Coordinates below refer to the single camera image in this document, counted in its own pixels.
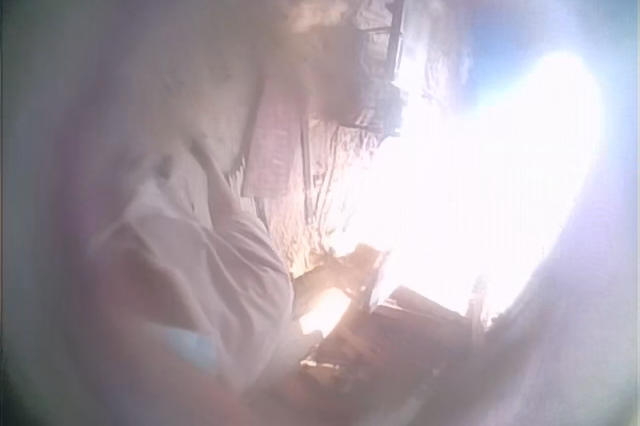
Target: bright light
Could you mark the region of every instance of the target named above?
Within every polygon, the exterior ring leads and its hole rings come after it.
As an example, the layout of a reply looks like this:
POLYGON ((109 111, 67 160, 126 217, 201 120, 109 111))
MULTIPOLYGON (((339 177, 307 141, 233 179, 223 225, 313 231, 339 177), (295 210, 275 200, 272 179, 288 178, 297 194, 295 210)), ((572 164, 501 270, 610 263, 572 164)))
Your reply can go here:
POLYGON ((350 304, 351 299, 342 291, 337 288, 328 289, 318 299, 313 310, 300 318, 302 334, 320 331, 322 337, 326 338, 344 316, 350 304))
POLYGON ((409 108, 404 232, 390 259, 398 281, 464 313, 482 273, 502 311, 579 195, 599 141, 597 84, 578 58, 555 53, 473 116, 409 108))

